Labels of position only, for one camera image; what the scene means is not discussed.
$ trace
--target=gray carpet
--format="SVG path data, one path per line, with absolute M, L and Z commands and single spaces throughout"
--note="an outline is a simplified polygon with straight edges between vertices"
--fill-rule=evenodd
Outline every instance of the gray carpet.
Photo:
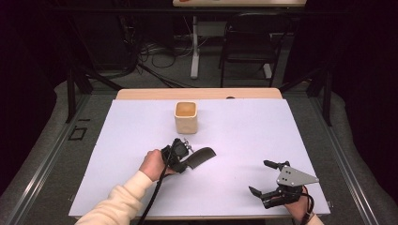
M 283 50 L 280 69 L 276 74 L 275 86 L 281 85 L 284 64 L 288 55 L 288 44 Z M 197 87 L 217 87 L 219 85 L 220 71 L 218 70 L 220 46 L 217 41 L 208 41 L 201 48 L 201 62 L 199 67 L 199 79 L 190 78 L 191 58 L 178 57 L 171 67 L 156 68 L 151 63 L 152 56 L 144 62 L 145 65 L 157 71 L 158 73 L 179 80 L 182 83 Z M 164 54 L 157 54 L 154 58 L 155 65 L 163 63 L 168 65 L 173 62 L 172 58 Z M 235 71 L 234 67 L 228 68 L 229 71 Z M 129 76 L 114 79 L 125 87 L 131 88 L 159 88 L 166 87 L 162 82 L 149 73 L 141 69 L 135 70 Z M 232 83 L 231 85 L 252 86 L 252 83 Z M 115 92 L 106 85 L 92 81 L 95 86 L 93 95 L 86 97 L 81 111 L 76 120 L 70 125 L 72 128 L 86 128 L 86 133 L 82 140 L 69 141 L 71 130 L 68 130 L 64 142 L 57 146 L 59 134 L 65 128 L 67 118 L 66 86 L 61 84 L 56 88 L 58 102 L 54 113 L 48 125 L 43 130 L 32 153 L 26 160 L 20 172 L 14 181 L 8 187 L 0 199 L 0 224 L 7 224 L 10 216 L 15 216 L 16 206 L 20 206 L 18 201 L 23 197 L 23 192 L 28 187 L 29 182 L 38 170 L 42 169 L 43 160 L 53 151 L 55 147 L 59 149 L 59 154 L 54 156 L 53 162 L 49 168 L 49 173 L 43 175 L 43 186 L 35 192 L 31 204 L 27 205 L 26 210 L 17 221 L 20 224 L 73 224 L 75 219 L 68 217 L 68 212 L 72 203 L 71 196 L 76 193 L 80 182 L 83 179 L 85 167 L 94 148 L 95 142 L 100 134 L 103 121 L 109 110 L 112 99 L 115 98 Z M 267 85 L 267 82 L 255 84 Z M 367 224 L 362 219 L 359 208 L 353 198 L 351 189 L 347 185 L 342 171 L 336 162 L 333 153 L 333 144 L 330 141 L 323 121 L 319 118 L 319 111 L 314 105 L 317 99 L 307 98 L 302 90 L 306 83 L 295 87 L 283 97 L 288 100 L 292 113 L 298 124 L 298 129 L 304 144 L 308 150 L 310 159 L 314 165 L 315 172 L 320 178 L 321 187 L 324 190 L 327 201 L 331 201 L 333 207 L 330 208 L 331 214 L 321 219 L 326 224 Z M 371 208 L 377 217 L 379 224 L 395 224 L 398 221 L 398 209 L 390 197 L 378 186 L 366 164 L 360 159 L 355 145 L 352 143 L 352 137 L 344 113 L 344 102 L 333 95 L 331 107 L 331 121 L 336 138 L 344 148 L 344 153 L 349 161 L 355 176 L 358 178 L 364 195 L 367 197 Z M 267 221 L 201 221 L 191 222 L 191 224 L 292 224 L 290 219 L 271 219 Z M 156 222 L 156 224 L 181 224 L 179 222 Z

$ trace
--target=person's right hand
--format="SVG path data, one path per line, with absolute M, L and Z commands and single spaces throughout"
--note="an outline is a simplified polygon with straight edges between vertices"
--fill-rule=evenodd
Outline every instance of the person's right hand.
M 149 151 L 143 163 L 140 166 L 140 171 L 145 173 L 152 181 L 157 181 L 161 177 L 161 172 L 164 169 L 164 162 L 161 158 L 161 150 L 155 149 L 153 151 Z M 170 168 L 167 168 L 166 174 L 176 173 Z

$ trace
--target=cup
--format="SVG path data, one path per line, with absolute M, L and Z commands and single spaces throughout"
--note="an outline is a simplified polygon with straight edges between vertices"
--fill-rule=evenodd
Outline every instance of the cup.
M 194 134 L 198 131 L 196 103 L 179 101 L 175 111 L 176 132 L 180 134 Z

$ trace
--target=chair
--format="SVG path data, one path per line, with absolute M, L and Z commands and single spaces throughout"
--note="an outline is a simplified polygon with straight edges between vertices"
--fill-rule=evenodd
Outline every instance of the chair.
M 272 64 L 269 81 L 269 86 L 272 86 L 283 39 L 291 24 L 291 20 L 281 14 L 247 12 L 231 17 L 225 26 L 219 63 L 219 68 L 222 69 L 221 87 L 225 62 L 260 64 L 259 69 L 262 69 L 264 64 Z

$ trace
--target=white shirt sleeve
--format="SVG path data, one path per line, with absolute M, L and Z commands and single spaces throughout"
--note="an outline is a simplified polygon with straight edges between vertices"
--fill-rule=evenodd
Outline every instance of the white shirt sleeve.
M 108 199 L 99 202 L 76 224 L 130 224 L 141 209 L 141 199 L 152 184 L 149 177 L 138 171 L 125 185 L 114 187 Z

